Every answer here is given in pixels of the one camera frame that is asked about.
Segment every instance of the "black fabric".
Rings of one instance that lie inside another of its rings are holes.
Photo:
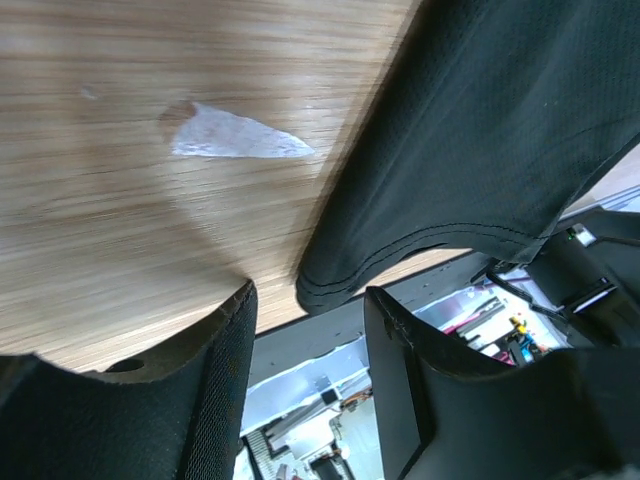
[[[310,313],[418,250],[531,261],[639,141],[637,0],[431,3],[303,256]]]
[[[0,478],[230,480],[256,314],[248,283],[108,373],[0,357]]]

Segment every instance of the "white sticker residue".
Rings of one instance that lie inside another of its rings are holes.
[[[313,148],[293,135],[251,118],[193,102],[195,115],[178,130],[171,144],[175,155],[201,157],[302,157]]]

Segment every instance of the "black cloth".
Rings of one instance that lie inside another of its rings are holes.
[[[428,248],[531,261],[639,141],[640,1],[431,4],[303,256],[312,314]]]

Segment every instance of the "stitched hem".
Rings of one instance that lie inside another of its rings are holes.
[[[336,282],[325,283],[325,284],[319,284],[319,283],[316,283],[313,280],[311,280],[309,278],[309,276],[307,274],[305,274],[305,272],[300,272],[300,280],[306,282],[307,284],[309,284],[311,286],[318,287],[318,288],[331,287],[331,286],[334,286],[334,285],[340,285],[340,284],[344,284],[344,283],[347,283],[347,282],[349,282],[349,286],[351,286],[354,283],[354,282],[352,282],[352,280],[357,279],[359,277],[362,277],[371,268],[375,267],[380,262],[385,261],[387,258],[397,254],[401,250],[403,250],[403,249],[405,249],[407,247],[410,247],[412,245],[415,245],[416,243],[418,243],[418,242],[420,242],[420,241],[422,241],[422,240],[424,240],[426,238],[435,237],[435,236],[438,236],[438,235],[448,235],[448,234],[452,234],[452,233],[468,233],[468,234],[473,234],[473,235],[480,235],[480,236],[485,236],[485,237],[496,238],[496,239],[499,239],[499,240],[502,240],[502,241],[505,241],[505,242],[513,243],[513,244],[516,244],[516,245],[520,245],[522,247],[528,247],[529,246],[529,244],[527,244],[527,243],[518,242],[517,240],[512,240],[510,238],[506,238],[506,237],[503,237],[503,236],[500,236],[500,235],[494,235],[494,234],[482,233],[482,232],[474,232],[474,231],[470,231],[470,230],[446,230],[444,232],[431,233],[431,234],[423,235],[423,236],[421,236],[419,238],[410,240],[410,237],[412,237],[412,236],[414,236],[414,235],[416,235],[418,233],[429,231],[429,230],[434,230],[436,228],[446,228],[446,227],[451,227],[451,226],[476,226],[476,227],[483,227],[483,228],[496,228],[496,229],[508,231],[508,232],[511,232],[511,233],[515,233],[515,234],[518,234],[518,235],[522,235],[524,237],[527,237],[529,240],[531,240],[533,242],[544,241],[544,240],[547,240],[549,238],[548,235],[547,236],[542,236],[542,237],[533,237],[533,236],[527,235],[526,233],[519,232],[518,230],[513,230],[513,229],[507,228],[507,227],[500,227],[500,226],[497,226],[497,225],[482,225],[482,224],[477,224],[477,223],[450,223],[450,224],[446,224],[446,225],[437,225],[437,226],[434,226],[434,227],[427,227],[427,228],[423,228],[423,229],[417,230],[416,232],[410,233],[409,235],[405,235],[404,237],[399,238],[398,240],[395,240],[394,242],[392,242],[392,243],[390,243],[388,245],[385,245],[384,247],[378,249],[377,251],[375,251],[374,253],[369,255],[367,258],[365,258],[363,260],[363,262],[361,263],[360,267],[358,267],[358,269],[354,273],[352,273],[351,275],[349,275],[348,277],[346,277],[346,278],[344,278],[342,280],[339,280],[339,281],[336,281]],[[371,263],[370,265],[367,265],[367,263],[372,258],[374,258],[376,255],[378,255],[378,254],[382,253],[384,250],[386,250],[386,249],[388,249],[390,247],[393,247],[395,245],[398,245],[398,244],[401,244],[401,245],[399,245],[392,252],[387,253],[384,257],[376,260],[375,262]],[[348,290],[349,286],[340,288],[338,290],[330,290],[330,291],[327,291],[327,292],[323,292],[321,294],[316,294],[316,293],[313,293],[312,291],[310,291],[304,284],[298,282],[298,288],[304,290],[305,292],[309,293],[310,295],[312,295],[314,297],[322,297],[322,296],[325,296],[325,295],[331,295],[333,293],[343,292],[343,291]]]

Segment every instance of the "wooden table underside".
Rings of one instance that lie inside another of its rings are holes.
[[[0,0],[0,351],[104,368],[246,277],[260,331],[301,316],[296,264],[416,6]],[[163,119],[185,101],[316,153],[174,156]],[[593,196],[638,184],[633,161]],[[458,253],[421,254],[376,283]]]

